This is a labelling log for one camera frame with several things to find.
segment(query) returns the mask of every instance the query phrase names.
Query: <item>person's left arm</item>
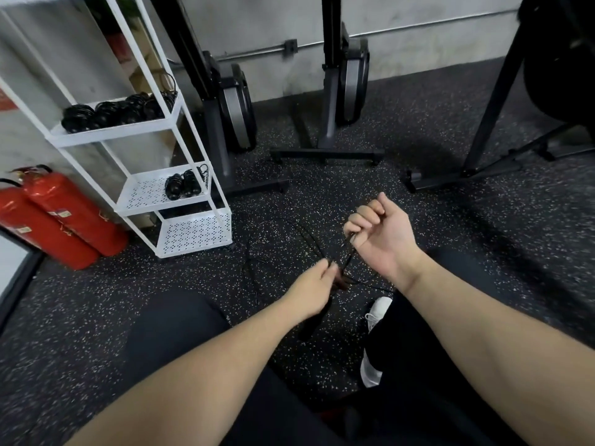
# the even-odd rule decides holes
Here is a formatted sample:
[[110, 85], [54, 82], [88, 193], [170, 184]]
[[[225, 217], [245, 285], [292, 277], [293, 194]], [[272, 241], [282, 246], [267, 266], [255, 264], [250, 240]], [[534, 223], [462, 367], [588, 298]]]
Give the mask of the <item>person's left arm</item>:
[[337, 271], [321, 260], [281, 299], [135, 385], [67, 446], [219, 444], [281, 339], [322, 310]]

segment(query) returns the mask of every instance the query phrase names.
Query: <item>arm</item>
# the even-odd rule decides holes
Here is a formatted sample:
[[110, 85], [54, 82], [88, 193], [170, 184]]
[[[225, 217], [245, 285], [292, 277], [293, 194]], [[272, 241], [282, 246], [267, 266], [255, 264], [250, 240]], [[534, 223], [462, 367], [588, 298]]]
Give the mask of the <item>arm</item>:
[[465, 378], [532, 445], [595, 444], [595, 351], [432, 261], [383, 193], [349, 218], [366, 262], [413, 304]]
[[219, 444], [281, 339], [324, 307], [337, 271], [318, 262], [281, 299], [135, 385], [67, 445]]

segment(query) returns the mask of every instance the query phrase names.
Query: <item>black rubber floor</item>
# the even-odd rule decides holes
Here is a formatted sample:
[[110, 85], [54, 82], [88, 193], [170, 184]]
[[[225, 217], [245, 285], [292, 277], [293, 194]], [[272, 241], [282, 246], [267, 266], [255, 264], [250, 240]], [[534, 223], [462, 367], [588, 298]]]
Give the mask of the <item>black rubber floor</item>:
[[[460, 165], [487, 104], [502, 60], [460, 65], [371, 82], [361, 120], [340, 131], [345, 149], [383, 147], [377, 167], [295, 160], [283, 171], [285, 194], [231, 201], [237, 249], [158, 260], [137, 238], [113, 258], [71, 272], [46, 260], [0, 337], [0, 444], [62, 444], [119, 394], [122, 348], [147, 301], [170, 288], [212, 296], [237, 323], [279, 297], [280, 283], [257, 272], [263, 296], [242, 278], [246, 242], [291, 281], [316, 260], [275, 216], [306, 225], [329, 254], [339, 255], [346, 216], [378, 190], [410, 215], [423, 247], [452, 247], [477, 256], [498, 280], [502, 302], [595, 346], [595, 155], [553, 164], [527, 156], [525, 170], [466, 186], [409, 194], [406, 168]], [[257, 105], [259, 147], [237, 159], [239, 176], [278, 175], [272, 146], [312, 140], [320, 94]], [[556, 126], [537, 111], [517, 81], [491, 140], [490, 156]], [[362, 277], [366, 269], [356, 265]], [[273, 360], [288, 384], [316, 404], [358, 389], [362, 323], [384, 293], [355, 288], [336, 299], [312, 341], [292, 332]]]

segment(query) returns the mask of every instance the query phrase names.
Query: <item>red cylinder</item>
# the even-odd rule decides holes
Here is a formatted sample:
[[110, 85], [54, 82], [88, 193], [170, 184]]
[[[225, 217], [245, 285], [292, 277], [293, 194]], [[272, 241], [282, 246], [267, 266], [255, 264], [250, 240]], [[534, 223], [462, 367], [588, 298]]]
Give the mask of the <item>red cylinder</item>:
[[93, 247], [31, 202], [21, 188], [0, 190], [0, 225], [74, 270], [99, 258]]
[[24, 172], [25, 194], [101, 254], [112, 256], [126, 247], [128, 234], [124, 229], [102, 215], [65, 175], [41, 165], [19, 171]]

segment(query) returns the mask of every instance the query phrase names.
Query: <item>person's right arm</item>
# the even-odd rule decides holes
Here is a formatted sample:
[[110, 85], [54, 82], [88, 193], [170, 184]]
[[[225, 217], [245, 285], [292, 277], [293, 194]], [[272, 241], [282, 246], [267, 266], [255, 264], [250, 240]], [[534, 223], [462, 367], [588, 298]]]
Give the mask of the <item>person's right arm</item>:
[[595, 444], [595, 351], [454, 276], [415, 244], [383, 193], [345, 224], [362, 258], [413, 304], [465, 378], [519, 436]]

